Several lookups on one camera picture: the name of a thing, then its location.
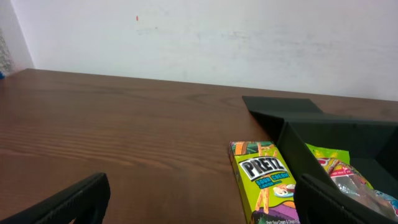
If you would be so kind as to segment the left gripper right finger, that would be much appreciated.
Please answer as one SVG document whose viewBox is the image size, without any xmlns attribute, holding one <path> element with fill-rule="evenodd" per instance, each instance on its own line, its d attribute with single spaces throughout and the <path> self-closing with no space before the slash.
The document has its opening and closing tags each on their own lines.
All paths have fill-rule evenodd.
<svg viewBox="0 0 398 224">
<path fill-rule="evenodd" d="M 301 224 L 397 224 L 308 174 L 299 177 L 294 202 Z"/>
</svg>

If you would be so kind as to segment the green Haribo gummy bag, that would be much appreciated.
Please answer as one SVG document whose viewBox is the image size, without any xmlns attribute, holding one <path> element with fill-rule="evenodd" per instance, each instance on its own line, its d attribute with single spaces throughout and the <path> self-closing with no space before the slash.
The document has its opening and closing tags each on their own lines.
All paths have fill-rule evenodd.
<svg viewBox="0 0 398 224">
<path fill-rule="evenodd" d="M 385 217 L 397 220 L 397 199 L 372 187 L 353 166 L 348 151 L 306 144 L 320 165 L 346 196 Z"/>
</svg>

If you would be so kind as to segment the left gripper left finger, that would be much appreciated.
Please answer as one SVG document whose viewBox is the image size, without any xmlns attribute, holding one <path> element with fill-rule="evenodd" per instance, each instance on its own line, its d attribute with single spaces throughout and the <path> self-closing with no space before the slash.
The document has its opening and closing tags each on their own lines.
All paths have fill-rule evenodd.
<svg viewBox="0 0 398 224">
<path fill-rule="evenodd" d="M 99 172 L 1 220 L 1 224 L 102 224 L 110 196 L 107 175 Z"/>
</svg>

